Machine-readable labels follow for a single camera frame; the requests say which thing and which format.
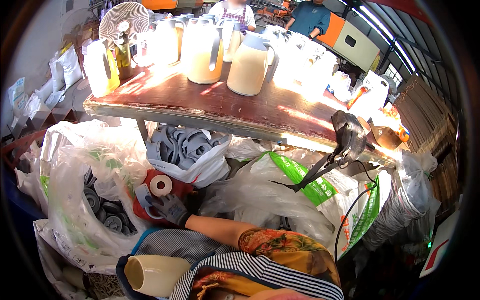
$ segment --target gray work glove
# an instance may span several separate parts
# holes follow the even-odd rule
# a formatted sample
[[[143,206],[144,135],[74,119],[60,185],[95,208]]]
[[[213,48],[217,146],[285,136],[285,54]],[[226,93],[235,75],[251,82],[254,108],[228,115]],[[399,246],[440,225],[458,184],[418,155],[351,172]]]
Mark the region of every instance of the gray work glove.
[[[150,204],[158,210],[158,213],[165,220],[185,228],[185,224],[192,214],[187,211],[185,205],[176,195],[168,194],[159,198],[152,197],[149,200]]]

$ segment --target fan grille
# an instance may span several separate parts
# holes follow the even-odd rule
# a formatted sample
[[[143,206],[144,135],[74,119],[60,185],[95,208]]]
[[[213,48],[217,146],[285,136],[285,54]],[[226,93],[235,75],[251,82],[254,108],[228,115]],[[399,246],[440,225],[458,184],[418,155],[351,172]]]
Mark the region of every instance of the fan grille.
[[[137,2],[124,2],[114,6],[103,17],[98,30],[98,36],[107,39],[108,47],[111,50],[115,50],[113,41],[117,38],[118,25],[122,21],[130,23],[126,34],[130,38],[129,45],[133,46],[137,41],[138,33],[147,31],[150,19],[147,9]]]

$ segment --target worker in blue shirt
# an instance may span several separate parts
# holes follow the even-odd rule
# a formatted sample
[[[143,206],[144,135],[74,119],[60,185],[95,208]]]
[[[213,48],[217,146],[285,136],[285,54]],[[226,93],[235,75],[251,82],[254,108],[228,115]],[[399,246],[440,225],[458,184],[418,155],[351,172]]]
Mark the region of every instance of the worker in blue shirt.
[[[292,12],[292,18],[285,29],[308,36],[311,40],[324,35],[330,25],[330,11],[323,2],[324,0],[301,2]]]

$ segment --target purple gloved hand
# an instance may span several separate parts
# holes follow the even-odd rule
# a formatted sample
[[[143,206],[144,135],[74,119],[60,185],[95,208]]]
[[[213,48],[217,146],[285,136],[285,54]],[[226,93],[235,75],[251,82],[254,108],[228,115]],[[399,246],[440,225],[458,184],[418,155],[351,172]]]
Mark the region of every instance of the purple gloved hand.
[[[248,30],[248,27],[245,26],[244,24],[240,24],[240,32],[243,34],[243,35],[246,35],[247,34],[247,30]]]

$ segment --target wooden table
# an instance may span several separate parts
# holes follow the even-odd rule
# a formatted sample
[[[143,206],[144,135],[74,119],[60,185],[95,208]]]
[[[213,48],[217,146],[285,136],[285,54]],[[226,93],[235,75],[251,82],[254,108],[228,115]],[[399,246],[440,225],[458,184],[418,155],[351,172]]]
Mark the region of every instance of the wooden table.
[[[136,119],[144,139],[143,120],[203,128],[285,145],[331,153],[336,135],[331,117],[346,111],[328,91],[305,89],[288,78],[264,82],[257,96],[241,96],[227,87],[231,63],[224,62],[220,81],[195,84],[183,74],[181,62],[167,67],[137,67],[135,76],[103,98],[84,101],[88,114]],[[391,165],[391,154],[378,145],[360,160]]]

